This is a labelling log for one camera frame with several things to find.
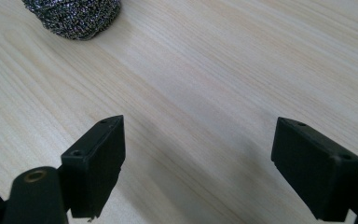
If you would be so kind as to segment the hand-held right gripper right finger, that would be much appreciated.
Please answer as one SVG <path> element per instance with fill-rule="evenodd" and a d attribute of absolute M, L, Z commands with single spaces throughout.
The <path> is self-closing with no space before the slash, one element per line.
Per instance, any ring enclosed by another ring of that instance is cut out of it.
<path fill-rule="evenodd" d="M 271 160 L 323 221 L 343 222 L 358 178 L 358 156 L 297 120 L 279 117 Z"/>

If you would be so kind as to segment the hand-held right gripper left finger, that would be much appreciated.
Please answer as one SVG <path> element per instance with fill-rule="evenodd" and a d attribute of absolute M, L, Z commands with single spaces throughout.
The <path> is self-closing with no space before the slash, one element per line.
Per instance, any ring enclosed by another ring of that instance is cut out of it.
<path fill-rule="evenodd" d="M 98 121 L 62 153 L 62 194 L 72 217 L 101 215 L 125 158 L 122 115 Z"/>

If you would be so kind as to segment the steel wool scouring ball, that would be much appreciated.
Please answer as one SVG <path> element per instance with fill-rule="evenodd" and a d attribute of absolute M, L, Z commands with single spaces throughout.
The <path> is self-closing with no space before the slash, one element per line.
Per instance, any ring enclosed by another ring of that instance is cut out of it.
<path fill-rule="evenodd" d="M 106 30 L 121 10 L 121 0 L 21 0 L 55 35 L 89 40 Z"/>

